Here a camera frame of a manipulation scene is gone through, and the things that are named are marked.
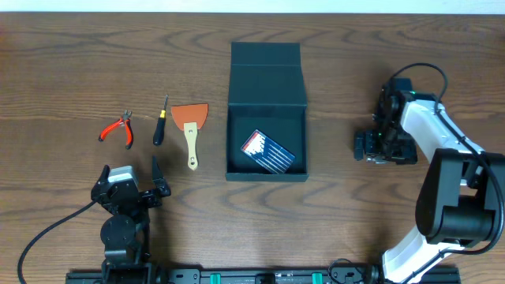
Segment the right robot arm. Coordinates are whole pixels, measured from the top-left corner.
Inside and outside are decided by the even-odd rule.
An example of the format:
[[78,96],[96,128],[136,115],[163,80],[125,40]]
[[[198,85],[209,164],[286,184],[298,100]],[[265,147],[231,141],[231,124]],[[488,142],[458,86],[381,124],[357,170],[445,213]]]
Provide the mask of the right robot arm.
[[487,252],[504,229],[504,157],[468,139],[440,99],[392,77],[372,116],[376,127],[354,135],[355,160],[410,165],[422,152],[428,172],[416,202],[415,226],[382,255],[380,280],[418,283],[451,254]]

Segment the precision screwdriver set case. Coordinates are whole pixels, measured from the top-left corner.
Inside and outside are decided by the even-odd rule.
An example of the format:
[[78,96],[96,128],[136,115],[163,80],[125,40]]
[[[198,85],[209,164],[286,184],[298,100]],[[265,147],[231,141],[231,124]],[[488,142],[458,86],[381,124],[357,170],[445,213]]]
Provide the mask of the precision screwdriver set case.
[[284,174],[295,160],[295,155],[258,129],[243,143],[241,151],[271,174]]

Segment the red handled pliers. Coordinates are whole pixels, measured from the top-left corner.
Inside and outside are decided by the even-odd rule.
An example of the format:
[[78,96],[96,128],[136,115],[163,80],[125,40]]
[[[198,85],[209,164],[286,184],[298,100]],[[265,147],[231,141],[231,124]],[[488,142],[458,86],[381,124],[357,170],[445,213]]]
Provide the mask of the red handled pliers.
[[132,113],[133,113],[132,111],[125,110],[117,121],[115,121],[112,124],[109,124],[106,128],[102,130],[102,132],[99,134],[98,141],[103,142],[111,132],[122,126],[125,128],[126,133],[125,149],[129,150],[133,146],[134,142],[134,135],[130,120]]

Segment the black yellow screwdriver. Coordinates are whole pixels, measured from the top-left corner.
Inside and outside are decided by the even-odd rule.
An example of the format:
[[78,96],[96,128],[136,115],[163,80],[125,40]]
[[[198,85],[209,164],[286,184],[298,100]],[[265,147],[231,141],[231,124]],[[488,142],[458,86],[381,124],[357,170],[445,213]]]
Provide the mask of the black yellow screwdriver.
[[161,109],[160,115],[158,117],[157,125],[153,134],[152,143],[155,146],[160,146],[164,140],[165,124],[166,124],[166,107],[168,104],[169,95],[165,95],[163,108]]

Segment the orange scraper wooden handle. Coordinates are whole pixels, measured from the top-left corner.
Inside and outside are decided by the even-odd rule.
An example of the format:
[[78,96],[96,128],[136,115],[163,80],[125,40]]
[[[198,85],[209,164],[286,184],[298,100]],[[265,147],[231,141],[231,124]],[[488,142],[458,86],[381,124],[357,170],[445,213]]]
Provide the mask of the orange scraper wooden handle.
[[206,122],[208,104],[189,104],[171,107],[172,118],[175,125],[184,133],[188,148],[189,169],[196,170],[199,162],[196,154],[198,131]]

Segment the black handled claw hammer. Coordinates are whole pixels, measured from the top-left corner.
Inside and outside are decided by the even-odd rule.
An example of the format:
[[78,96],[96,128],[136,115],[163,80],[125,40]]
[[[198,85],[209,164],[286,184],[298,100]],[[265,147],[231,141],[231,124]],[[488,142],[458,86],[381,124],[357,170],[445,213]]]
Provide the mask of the black handled claw hammer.
[[388,163],[387,159],[383,155],[366,155],[366,162],[375,164]]

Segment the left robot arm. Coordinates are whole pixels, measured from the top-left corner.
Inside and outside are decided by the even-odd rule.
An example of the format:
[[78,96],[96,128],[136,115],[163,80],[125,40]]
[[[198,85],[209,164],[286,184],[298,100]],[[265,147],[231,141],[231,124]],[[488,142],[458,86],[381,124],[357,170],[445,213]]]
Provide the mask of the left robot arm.
[[91,198],[111,217],[100,230],[105,260],[102,283],[167,283],[164,268],[149,261],[151,208],[163,205],[171,195],[157,159],[152,159],[153,189],[140,191],[131,166],[103,168],[91,190]]

